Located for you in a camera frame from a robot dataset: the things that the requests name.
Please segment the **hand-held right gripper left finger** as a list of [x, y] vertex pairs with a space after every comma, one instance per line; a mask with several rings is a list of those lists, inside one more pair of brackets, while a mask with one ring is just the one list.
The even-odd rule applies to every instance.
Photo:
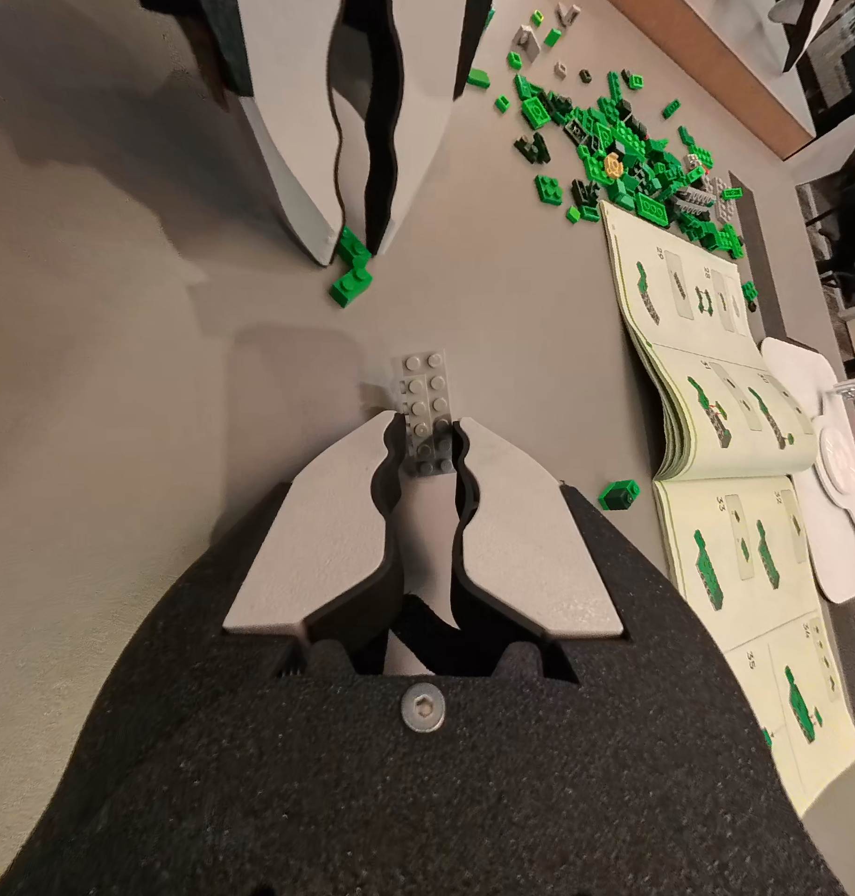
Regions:
[[392, 511], [406, 423], [391, 410], [334, 442], [296, 476], [224, 618], [226, 633], [334, 640], [359, 674], [381, 675], [404, 593]]

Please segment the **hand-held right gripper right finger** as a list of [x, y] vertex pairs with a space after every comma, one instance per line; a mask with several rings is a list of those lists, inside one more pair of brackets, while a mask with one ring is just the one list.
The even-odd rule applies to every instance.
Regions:
[[538, 647], [546, 678], [576, 678], [563, 643], [616, 639], [623, 622], [545, 467], [473, 418], [454, 424], [451, 610], [479, 675], [515, 643]]

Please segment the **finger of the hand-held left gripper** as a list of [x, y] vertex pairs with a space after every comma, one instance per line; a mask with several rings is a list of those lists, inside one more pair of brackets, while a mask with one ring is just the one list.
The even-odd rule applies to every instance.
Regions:
[[273, 181], [280, 216], [315, 263], [332, 263], [344, 226], [342, 135], [329, 83], [340, 1], [238, 3], [253, 95], [241, 106]]
[[492, 3], [374, 2], [366, 243], [386, 253], [410, 211], [463, 94]]

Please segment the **light grey brick plate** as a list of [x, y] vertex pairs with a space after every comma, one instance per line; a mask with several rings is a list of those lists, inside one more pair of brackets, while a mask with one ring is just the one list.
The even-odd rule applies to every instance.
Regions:
[[453, 415], [444, 351], [405, 353], [393, 364], [412, 474], [433, 477], [453, 472]]

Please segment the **pale green instruction booklet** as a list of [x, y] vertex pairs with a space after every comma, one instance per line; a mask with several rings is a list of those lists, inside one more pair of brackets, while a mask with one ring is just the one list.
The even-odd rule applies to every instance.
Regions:
[[733, 263], [615, 204], [600, 210], [624, 323], [664, 410], [653, 489], [670, 578], [803, 815], [855, 763], [792, 481], [814, 463], [812, 420], [764, 363]]

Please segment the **pile of green toy bricks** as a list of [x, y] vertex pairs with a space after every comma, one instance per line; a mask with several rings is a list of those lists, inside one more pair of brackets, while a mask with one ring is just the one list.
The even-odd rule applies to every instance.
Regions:
[[733, 262], [746, 254], [732, 221], [743, 190], [712, 175], [712, 155], [685, 127], [683, 158], [649, 134], [627, 96], [644, 87], [640, 73], [607, 72], [608, 93], [594, 104], [568, 95], [568, 68], [555, 53], [579, 14], [571, 2], [548, 17], [531, 10], [506, 49], [510, 91], [493, 107], [509, 129], [522, 128], [513, 150], [532, 166], [541, 203], [563, 208], [571, 224], [605, 227], [624, 308], [641, 306], [655, 324], [666, 314], [717, 313], [730, 329], [758, 306], [756, 285], [736, 280], [734, 263], [726, 274], [714, 265], [718, 252]]

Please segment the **green angled brick assembly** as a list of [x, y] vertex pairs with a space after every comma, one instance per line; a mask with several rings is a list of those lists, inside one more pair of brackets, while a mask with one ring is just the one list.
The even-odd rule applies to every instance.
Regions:
[[336, 253], [347, 271], [332, 283], [329, 295], [340, 308], [347, 308], [373, 282], [367, 270], [373, 255], [349, 226], [343, 227]]

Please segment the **grey desk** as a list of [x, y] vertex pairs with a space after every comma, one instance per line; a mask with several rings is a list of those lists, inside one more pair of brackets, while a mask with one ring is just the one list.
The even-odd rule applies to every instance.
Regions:
[[0, 874], [164, 591], [272, 487], [446, 352], [472, 416], [589, 498], [659, 568], [657, 393], [604, 230], [542, 205], [512, 142], [500, 4], [374, 283], [348, 309], [288, 240], [241, 111], [136, 2], [0, 2]]

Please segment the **white desk lamp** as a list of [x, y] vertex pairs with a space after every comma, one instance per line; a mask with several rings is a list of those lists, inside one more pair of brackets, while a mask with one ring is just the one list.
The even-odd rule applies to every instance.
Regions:
[[765, 364], [798, 402], [814, 430], [814, 465], [792, 476], [815, 576], [826, 599], [855, 599], [855, 436], [839, 381], [819, 353], [767, 337]]

